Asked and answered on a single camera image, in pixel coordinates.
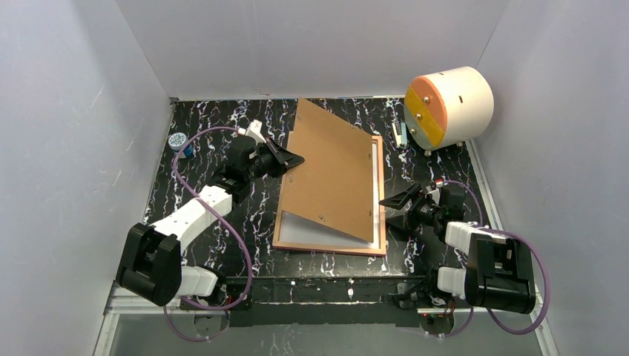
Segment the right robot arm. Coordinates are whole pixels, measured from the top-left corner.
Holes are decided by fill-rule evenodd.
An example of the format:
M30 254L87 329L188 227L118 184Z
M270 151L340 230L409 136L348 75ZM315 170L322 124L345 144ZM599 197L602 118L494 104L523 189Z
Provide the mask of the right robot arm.
M465 219L464 203L472 197L464 183L437 180L418 183L379 202L401 215L386 224L406 234L430 229L438 240L459 250L466 258L459 268L433 267L422 280L403 288L393 299L401 309L419 297L453 298L470 306L529 314L535 307L535 282L531 250L521 241L492 234L478 222Z

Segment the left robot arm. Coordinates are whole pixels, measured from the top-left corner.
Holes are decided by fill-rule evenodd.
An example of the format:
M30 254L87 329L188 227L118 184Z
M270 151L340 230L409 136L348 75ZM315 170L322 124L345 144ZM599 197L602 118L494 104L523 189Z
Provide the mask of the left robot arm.
M153 224L130 228L115 281L157 306L175 297L210 297L223 277L211 268L183 266L184 250L213 223L222 222L249 195L256 179L281 177L304 161L272 139L258 143L248 136L235 138L225 162L197 197Z

